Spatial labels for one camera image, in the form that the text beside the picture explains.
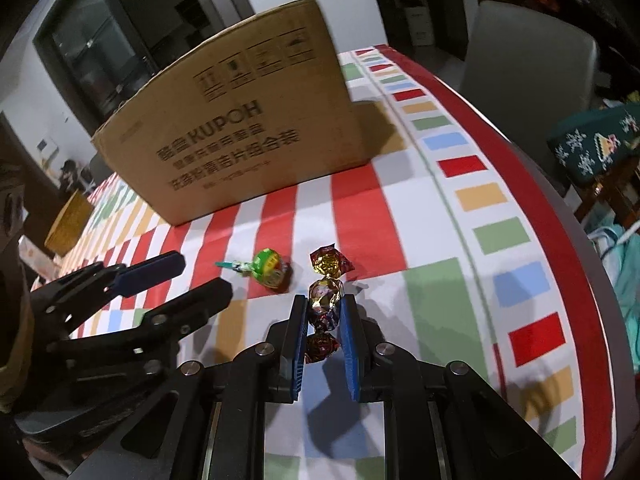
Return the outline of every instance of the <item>green patterned cushion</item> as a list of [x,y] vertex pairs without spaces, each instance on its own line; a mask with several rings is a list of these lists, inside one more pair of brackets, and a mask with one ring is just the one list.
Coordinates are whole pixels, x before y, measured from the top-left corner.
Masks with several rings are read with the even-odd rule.
[[640,105],[575,114],[558,123],[547,138],[569,178],[579,186],[593,182],[640,144]]

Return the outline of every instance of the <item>snowflake pattern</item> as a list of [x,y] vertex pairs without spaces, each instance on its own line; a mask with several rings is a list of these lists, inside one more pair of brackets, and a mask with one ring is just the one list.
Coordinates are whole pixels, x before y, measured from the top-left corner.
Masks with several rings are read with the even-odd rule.
[[640,128],[638,127],[638,123],[636,122],[636,118],[630,115],[628,112],[624,117],[624,119],[620,121],[620,124],[622,125],[622,129],[626,134],[629,133],[630,129],[633,130],[635,134],[638,133],[638,131],[640,131]]
[[575,150],[582,151],[582,141],[586,138],[587,134],[580,133],[578,128],[576,128],[574,133],[567,134],[566,145],[568,148],[571,148],[572,153],[574,153]]
[[588,153],[580,154],[580,164],[578,164],[578,168],[582,171],[583,175],[593,174],[592,167],[595,166],[596,162],[593,160]]
[[558,158],[558,161],[560,162],[560,164],[562,164],[563,166],[566,166],[566,160],[567,157],[569,156],[569,154],[564,150],[564,148],[559,144],[556,147],[556,157]]

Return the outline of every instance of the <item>table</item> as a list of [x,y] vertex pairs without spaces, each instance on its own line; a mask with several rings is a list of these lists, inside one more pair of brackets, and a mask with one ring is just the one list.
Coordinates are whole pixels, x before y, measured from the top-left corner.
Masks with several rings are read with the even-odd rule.
[[[387,46],[339,60],[351,99],[376,101],[396,128],[380,155],[178,227],[112,176],[92,195],[63,272],[169,250],[186,268],[116,298],[74,336],[135,326],[145,309],[222,276],[231,305],[183,340],[178,360],[230,360],[287,318],[293,295],[318,278],[309,253],[336,242],[356,266],[347,293],[387,340],[424,361],[465,360],[582,478],[602,478],[638,410],[615,298],[579,226],[530,161],[442,81]],[[287,294],[212,264],[264,247],[292,260]],[[342,360],[338,351],[306,365],[300,400],[268,406],[265,478],[383,478],[382,406],[349,400]]]

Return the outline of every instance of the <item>glass door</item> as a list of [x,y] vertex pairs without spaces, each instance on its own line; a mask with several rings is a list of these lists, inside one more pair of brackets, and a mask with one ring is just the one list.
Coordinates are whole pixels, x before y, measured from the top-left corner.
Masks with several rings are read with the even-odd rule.
[[106,119],[154,74],[135,31],[123,31],[113,0],[74,0],[51,37],[76,84]]

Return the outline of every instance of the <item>fabric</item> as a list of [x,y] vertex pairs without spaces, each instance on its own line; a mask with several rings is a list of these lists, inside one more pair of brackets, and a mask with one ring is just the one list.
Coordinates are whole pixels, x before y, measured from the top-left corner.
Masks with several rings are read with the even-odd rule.
[[561,121],[548,145],[570,178],[586,186],[638,151],[638,120],[638,104],[582,112]]
[[640,235],[635,234],[639,227],[636,223],[625,232],[610,223],[589,235],[618,298],[636,374],[640,372]]
[[[381,59],[364,61],[369,53]],[[609,363],[577,256],[519,160],[508,146],[500,152],[504,140],[493,127],[436,78],[403,72],[396,55],[382,48],[340,55],[357,69],[345,70],[352,100],[376,101],[395,126],[382,154],[363,167],[175,228],[117,176],[107,179],[63,271],[97,259],[135,264],[169,250],[184,254],[186,268],[134,298],[116,298],[74,336],[130,328],[146,309],[222,276],[234,286],[231,305],[182,342],[180,359],[232,359],[289,315],[293,296],[318,278],[309,254],[335,242],[356,267],[346,292],[387,340],[428,362],[469,362],[577,472],[601,478],[615,449]],[[399,74],[414,88],[389,91],[383,81]],[[548,238],[542,225],[560,234]],[[294,264],[287,294],[213,265],[265,247]],[[563,261],[569,274],[559,271]],[[343,359],[338,350],[307,365],[300,400],[268,406],[265,471],[274,478],[383,475],[382,406],[350,401]],[[549,402],[540,405],[540,392]]]

